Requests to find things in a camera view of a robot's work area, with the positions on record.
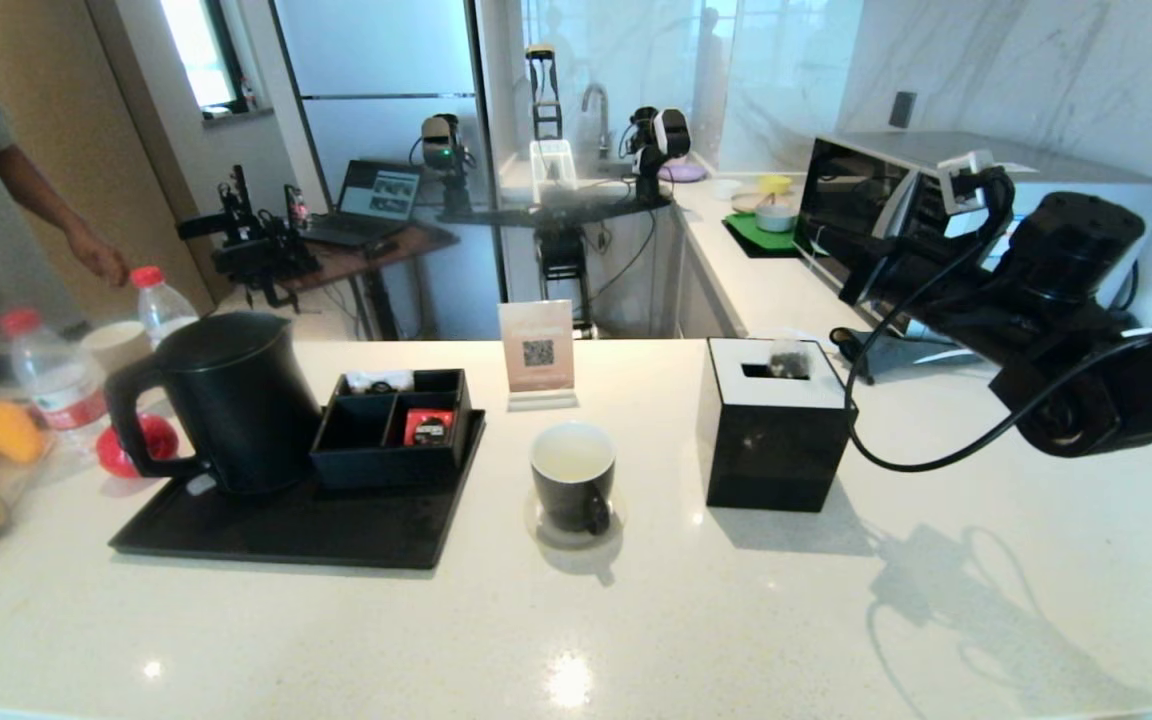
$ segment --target yellow bowl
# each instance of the yellow bowl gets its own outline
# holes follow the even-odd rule
[[[758,188],[768,195],[785,195],[790,191],[794,179],[787,176],[759,176]]]

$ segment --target wooden desk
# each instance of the wooden desk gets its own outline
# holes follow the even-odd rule
[[[365,306],[369,302],[371,304],[372,316],[376,319],[376,327],[378,327],[376,334],[379,334],[379,338],[372,338],[369,329],[369,340],[401,340],[397,335],[394,309],[389,304],[389,291],[385,290],[380,268],[419,258],[422,255],[442,250],[445,247],[456,245],[460,238],[444,228],[433,227],[433,225],[409,223],[401,232],[389,234],[384,238],[384,242],[393,242],[397,247],[384,255],[374,256],[366,247],[329,245],[329,243],[306,240],[305,245],[314,255],[314,258],[319,259],[323,268],[285,279],[279,281],[279,285],[286,290],[308,291],[338,281],[347,281],[358,318],[365,318]]]

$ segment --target window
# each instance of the window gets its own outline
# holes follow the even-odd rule
[[[211,118],[212,108],[247,113],[243,70],[220,0],[159,1],[204,118]]]

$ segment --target plastic water bottle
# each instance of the plastic water bottle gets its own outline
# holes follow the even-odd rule
[[[198,321],[198,311],[162,281],[162,270],[154,265],[132,270],[132,285],[141,288],[141,324],[156,350],[164,338]]]
[[[83,455],[93,455],[105,420],[105,372],[82,347],[60,340],[41,324],[37,310],[23,306],[0,320],[12,338],[12,369],[46,420]]]

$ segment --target bottle label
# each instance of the bottle label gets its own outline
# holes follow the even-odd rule
[[[33,404],[38,406],[47,427],[54,430],[81,429],[105,416],[105,393],[101,392],[100,384],[92,379],[84,379],[47,395],[36,395]]]

